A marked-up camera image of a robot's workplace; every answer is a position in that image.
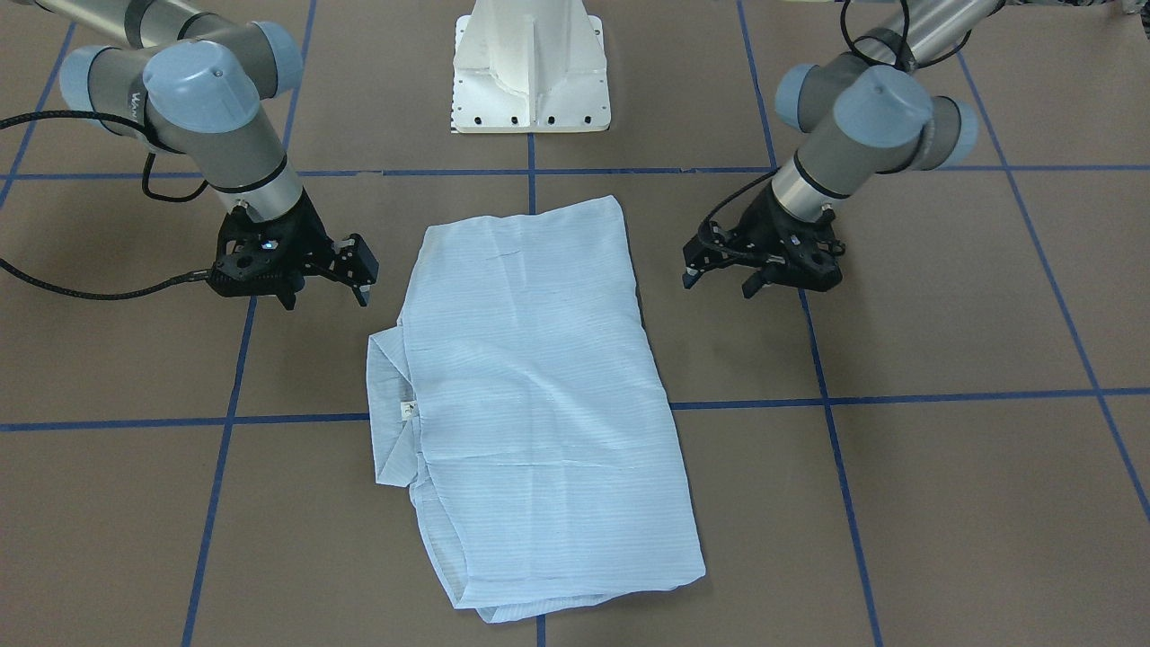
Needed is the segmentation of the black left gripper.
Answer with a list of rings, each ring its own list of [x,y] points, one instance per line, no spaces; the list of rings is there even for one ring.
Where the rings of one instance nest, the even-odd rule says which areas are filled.
[[[802,221],[781,205],[772,187],[762,188],[739,223],[721,234],[728,257],[753,270],[742,284],[742,296],[756,296],[772,284],[816,292],[838,286],[843,279],[838,259],[845,245],[834,233],[835,217],[833,209],[825,209],[816,221]],[[730,265],[724,253],[711,249],[697,236],[687,241],[682,254],[683,288],[692,288],[704,274]]]

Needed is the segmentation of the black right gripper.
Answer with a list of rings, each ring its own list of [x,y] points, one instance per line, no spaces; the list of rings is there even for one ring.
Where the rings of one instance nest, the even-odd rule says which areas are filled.
[[[293,311],[305,276],[332,268],[336,280],[367,307],[378,267],[362,236],[334,242],[302,192],[288,213],[271,221],[258,222],[248,205],[235,205],[218,228],[217,255],[207,283],[221,296],[274,295],[285,311]]]

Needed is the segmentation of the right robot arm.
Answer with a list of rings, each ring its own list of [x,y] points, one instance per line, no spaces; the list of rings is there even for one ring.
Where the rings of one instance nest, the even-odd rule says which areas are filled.
[[[285,310],[309,276],[344,284],[366,306],[378,262],[360,234],[334,239],[262,103],[300,87],[301,48],[274,22],[233,23],[186,1],[41,1],[112,38],[75,49],[57,74],[64,111],[25,113],[3,128],[82,120],[147,148],[145,195],[159,153],[185,155],[225,218],[208,269],[172,276],[123,299],[204,282],[218,296],[275,296]]]

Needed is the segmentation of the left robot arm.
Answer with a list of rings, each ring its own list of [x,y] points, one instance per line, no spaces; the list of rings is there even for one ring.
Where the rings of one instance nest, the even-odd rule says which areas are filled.
[[[744,296],[770,284],[826,292],[842,282],[845,254],[833,228],[836,211],[875,175],[935,171],[960,163],[977,143],[977,115],[950,97],[931,97],[917,71],[960,52],[999,1],[904,1],[898,13],[852,36],[826,66],[793,66],[774,106],[806,134],[775,171],[750,182],[756,197],[737,224],[713,213],[683,249],[683,286],[704,274],[743,265]]]

